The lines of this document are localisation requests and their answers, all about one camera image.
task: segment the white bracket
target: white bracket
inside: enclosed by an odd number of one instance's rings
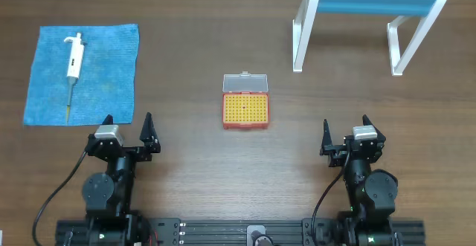
[[[403,71],[410,62],[411,57],[415,54],[415,51],[422,43],[423,38],[425,38],[426,34],[430,30],[430,27],[437,19],[445,3],[446,0],[436,0],[428,15],[420,19],[418,27],[416,27],[417,29],[415,30],[415,34],[411,38],[411,41],[405,49],[405,52],[403,52],[402,57],[400,57],[399,34],[397,32],[397,28],[410,17],[398,16],[392,22],[387,24],[388,50],[390,52],[392,76],[403,75]]]
[[[296,18],[292,21],[292,70],[294,72],[303,71],[304,57],[306,56],[315,14],[318,10],[318,3],[319,0],[303,0],[300,3]],[[415,34],[401,57],[397,28],[409,17],[398,16],[387,24],[388,47],[393,76],[403,75],[408,62],[410,62],[411,57],[415,54],[445,3],[446,0],[436,0],[428,15],[420,19]]]

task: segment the pipette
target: pipette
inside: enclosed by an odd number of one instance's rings
[[[66,124],[69,120],[71,110],[71,98],[73,97],[73,86],[80,78],[81,62],[83,61],[84,44],[81,41],[81,33],[76,33],[76,37],[66,37],[65,42],[72,42],[71,55],[69,56],[68,73],[68,104],[66,105]]]

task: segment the yellow grid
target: yellow grid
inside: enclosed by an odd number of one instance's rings
[[[267,123],[268,95],[226,94],[223,123]]]

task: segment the wood grain surface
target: wood grain surface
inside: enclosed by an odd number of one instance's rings
[[[31,225],[95,126],[32,127],[22,118],[39,26],[137,23],[135,113],[121,126],[139,143],[150,111],[162,144],[138,164],[132,207],[150,217],[301,219],[338,173],[318,156],[322,121],[337,143],[370,119],[387,136],[373,168],[399,179],[395,216],[425,220],[428,245],[473,245],[476,232],[476,0],[448,0],[403,77],[392,77],[391,17],[316,16],[302,74],[292,73],[292,20],[301,0],[0,0],[0,230],[32,245]],[[417,21],[399,29],[406,45]],[[225,131],[223,74],[268,74],[271,124]],[[80,219],[86,158],[39,223]],[[318,215],[348,208],[342,182]]]

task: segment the open box lid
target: open box lid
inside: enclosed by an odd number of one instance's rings
[[[268,77],[266,74],[225,74],[223,76],[223,93],[267,93]]]

